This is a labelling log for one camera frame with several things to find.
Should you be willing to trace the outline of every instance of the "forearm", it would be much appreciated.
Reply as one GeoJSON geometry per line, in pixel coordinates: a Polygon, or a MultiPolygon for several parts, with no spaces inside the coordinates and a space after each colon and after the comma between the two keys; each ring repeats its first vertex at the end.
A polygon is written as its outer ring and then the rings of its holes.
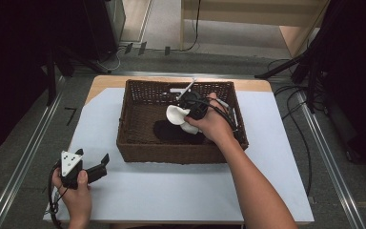
{"type": "Polygon", "coordinates": [[[290,211],[271,183],[233,137],[218,147],[230,166],[243,218],[249,228],[296,228],[290,211]]]}

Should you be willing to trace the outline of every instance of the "right hand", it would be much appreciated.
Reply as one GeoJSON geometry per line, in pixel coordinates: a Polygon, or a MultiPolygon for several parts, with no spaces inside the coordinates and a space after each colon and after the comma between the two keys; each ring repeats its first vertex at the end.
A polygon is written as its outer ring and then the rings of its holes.
{"type": "MultiPolygon", "coordinates": [[[[209,97],[216,98],[216,93],[209,94],[209,97]]],[[[223,112],[225,111],[224,108],[215,100],[211,100],[210,104],[219,108],[223,112]]],[[[186,116],[185,121],[200,129],[204,136],[215,144],[229,138],[234,138],[233,130],[228,122],[211,107],[208,108],[206,115],[202,119],[195,120],[186,116]]]]}

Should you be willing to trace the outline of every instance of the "white paper sheet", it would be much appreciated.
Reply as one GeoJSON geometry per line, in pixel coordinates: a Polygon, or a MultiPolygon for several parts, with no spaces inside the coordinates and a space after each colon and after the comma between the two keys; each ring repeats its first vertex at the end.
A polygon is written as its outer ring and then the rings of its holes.
{"type": "MultiPolygon", "coordinates": [[[[273,94],[236,94],[250,142],[246,154],[284,199],[295,221],[314,221],[273,94]]],[[[110,155],[108,174],[91,185],[91,220],[242,222],[226,164],[124,162],[115,144],[123,95],[124,89],[109,88],[91,100],[69,148],[84,150],[85,169],[110,155]]],[[[69,219],[62,202],[57,218],[69,219]]]]}

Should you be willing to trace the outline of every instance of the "wrist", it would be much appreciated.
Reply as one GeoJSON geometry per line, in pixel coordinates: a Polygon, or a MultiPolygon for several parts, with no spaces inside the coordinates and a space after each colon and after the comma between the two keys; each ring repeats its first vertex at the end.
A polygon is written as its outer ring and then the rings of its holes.
{"type": "Polygon", "coordinates": [[[225,135],[215,142],[219,150],[225,154],[225,152],[230,152],[234,147],[239,146],[239,142],[234,138],[233,135],[225,135]]]}
{"type": "Polygon", "coordinates": [[[89,219],[70,219],[69,229],[85,229],[88,225],[89,219]]]}

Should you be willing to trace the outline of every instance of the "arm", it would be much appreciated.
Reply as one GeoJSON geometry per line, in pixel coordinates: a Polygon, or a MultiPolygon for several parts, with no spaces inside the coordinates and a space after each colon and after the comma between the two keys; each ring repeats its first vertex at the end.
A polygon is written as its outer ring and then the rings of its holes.
{"type": "MultiPolygon", "coordinates": [[[[216,94],[210,94],[210,97],[216,98],[216,94]]],[[[222,110],[217,102],[211,103],[222,110]]],[[[201,120],[190,117],[185,119],[212,140],[226,158],[234,179],[240,209],[248,228],[297,228],[284,201],[246,156],[224,118],[209,108],[206,116],[201,120]]]]}
{"type": "Polygon", "coordinates": [[[88,228],[92,211],[92,198],[88,186],[88,174],[82,170],[78,175],[78,189],[69,189],[62,186],[61,178],[59,177],[59,168],[52,175],[52,183],[59,189],[65,205],[67,205],[70,213],[70,229],[88,228]]]}

